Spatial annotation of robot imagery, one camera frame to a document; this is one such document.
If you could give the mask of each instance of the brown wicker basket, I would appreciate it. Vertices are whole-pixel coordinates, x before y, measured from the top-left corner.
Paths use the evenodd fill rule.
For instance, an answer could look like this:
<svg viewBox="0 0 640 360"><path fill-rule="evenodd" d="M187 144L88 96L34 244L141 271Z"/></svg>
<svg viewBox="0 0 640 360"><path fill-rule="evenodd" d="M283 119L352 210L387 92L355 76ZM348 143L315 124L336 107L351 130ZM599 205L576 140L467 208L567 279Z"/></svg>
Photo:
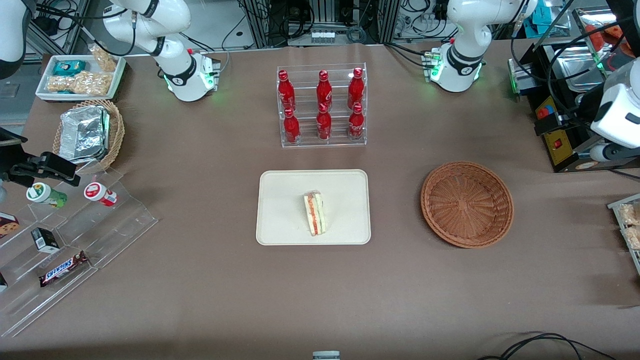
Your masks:
<svg viewBox="0 0 640 360"><path fill-rule="evenodd" d="M124 138L124 121L118 111L118 108L109 100L87 100L74 106L75 108L81 108L88 105L102 105L109 112L109 153L100 161L98 168L82 168L78 170L78 174L92 174L102 169L107 169L112 162L116 160L118 153L120 152L120 146L122 146L122 139ZM62 122L58 126L58 132L56 138L53 140L53 153L57 154L60 151L60 134L62 133Z"/></svg>
<svg viewBox="0 0 640 360"><path fill-rule="evenodd" d="M498 242L513 223L509 189L491 170L468 161L446 163L422 185L422 214L433 231L459 247Z"/></svg>

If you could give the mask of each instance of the red cap bottle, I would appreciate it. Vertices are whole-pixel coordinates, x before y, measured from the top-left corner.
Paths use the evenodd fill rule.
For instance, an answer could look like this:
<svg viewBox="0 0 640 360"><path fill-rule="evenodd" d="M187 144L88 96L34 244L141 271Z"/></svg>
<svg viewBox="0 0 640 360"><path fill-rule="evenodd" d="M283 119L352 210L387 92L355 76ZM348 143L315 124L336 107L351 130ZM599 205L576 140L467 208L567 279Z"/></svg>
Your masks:
<svg viewBox="0 0 640 360"><path fill-rule="evenodd" d="M364 96L364 80L362 80L363 70L360 67L353 69L353 78L349 83L349 97L347 99L347 106L349 109L353 109L353 104L356 102L362 102Z"/></svg>
<svg viewBox="0 0 640 360"><path fill-rule="evenodd" d="M293 116L293 109L291 107L286 107L284 110L284 135L288 143L300 143L300 123L298 119Z"/></svg>
<svg viewBox="0 0 640 360"><path fill-rule="evenodd" d="M329 83L329 72L327 72L327 70L320 70L318 78L320 79L316 88L318 104L326 104L327 108L331 109L332 88Z"/></svg>
<svg viewBox="0 0 640 360"><path fill-rule="evenodd" d="M286 70L278 71L278 95L283 107L290 107L296 110L296 94L293 91L293 84L289 81L289 74Z"/></svg>
<svg viewBox="0 0 640 360"><path fill-rule="evenodd" d="M362 104L356 102L353 105L353 113L349 117L349 139L358 140L362 137L362 128L364 127L364 115L362 115Z"/></svg>
<svg viewBox="0 0 640 360"><path fill-rule="evenodd" d="M331 137L331 115L326 104L318 104L318 116L316 117L318 125L318 138L320 140L329 140Z"/></svg>

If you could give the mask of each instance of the white tray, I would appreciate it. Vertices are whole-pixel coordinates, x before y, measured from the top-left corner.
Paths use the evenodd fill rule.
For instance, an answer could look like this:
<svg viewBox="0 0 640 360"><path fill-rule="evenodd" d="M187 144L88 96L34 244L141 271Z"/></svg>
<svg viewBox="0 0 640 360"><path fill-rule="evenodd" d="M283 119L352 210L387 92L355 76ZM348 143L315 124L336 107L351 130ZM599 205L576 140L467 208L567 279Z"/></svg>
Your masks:
<svg viewBox="0 0 640 360"><path fill-rule="evenodd" d="M124 57L114 56L114 59L117 61L116 70L113 73L113 80L111 81L111 86L109 87L109 91L105 96L94 96L87 94L60 94L58 92L50 92L47 90L47 83L49 82L49 76L53 75L53 69L56 66L56 63L59 61L69 61L69 60L83 60L86 62L85 70L89 72L103 72L100 69L100 65L95 61L93 55L54 55L51 56L51 60L47 64L46 69L42 72L42 78L40 78L40 83L38 84L38 88L36 89L36 96L41 98L42 100L48 101L85 101L85 100L109 100L113 99L116 94L116 90L118 90L118 85L120 84L120 78L122 78L122 74L124 73L124 68L127 65L127 61Z"/></svg>
<svg viewBox="0 0 640 360"><path fill-rule="evenodd" d="M311 236L303 196L323 196L327 232ZM371 238L362 170L267 171L260 176L255 238L262 245L363 245Z"/></svg>

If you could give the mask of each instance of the sandwich slice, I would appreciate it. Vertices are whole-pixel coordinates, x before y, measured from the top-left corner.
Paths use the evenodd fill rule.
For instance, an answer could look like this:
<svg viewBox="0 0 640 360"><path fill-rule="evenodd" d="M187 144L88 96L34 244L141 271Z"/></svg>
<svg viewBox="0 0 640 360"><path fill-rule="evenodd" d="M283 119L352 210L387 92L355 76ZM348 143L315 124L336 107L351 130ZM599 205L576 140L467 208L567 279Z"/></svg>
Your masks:
<svg viewBox="0 0 640 360"><path fill-rule="evenodd" d="M321 235L326 232L326 220L324 219L322 195L318 191L305 194L305 208L311 235Z"/></svg>

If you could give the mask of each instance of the black box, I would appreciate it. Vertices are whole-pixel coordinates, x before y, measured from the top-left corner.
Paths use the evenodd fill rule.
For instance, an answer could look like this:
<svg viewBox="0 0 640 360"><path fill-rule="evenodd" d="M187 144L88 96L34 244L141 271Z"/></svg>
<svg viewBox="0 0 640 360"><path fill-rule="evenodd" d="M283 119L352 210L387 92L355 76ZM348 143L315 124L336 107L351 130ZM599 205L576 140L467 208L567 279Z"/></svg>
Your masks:
<svg viewBox="0 0 640 360"><path fill-rule="evenodd" d="M9 285L6 283L6 280L4 279L2 274L0 274L0 293L3 292L8 287Z"/></svg>
<svg viewBox="0 0 640 360"><path fill-rule="evenodd" d="M53 254L60 250L60 246L58 246L55 236L53 236L53 233L49 230L36 227L32 230L31 237L33 237L33 241L36 243L36 248L40 252Z"/></svg>

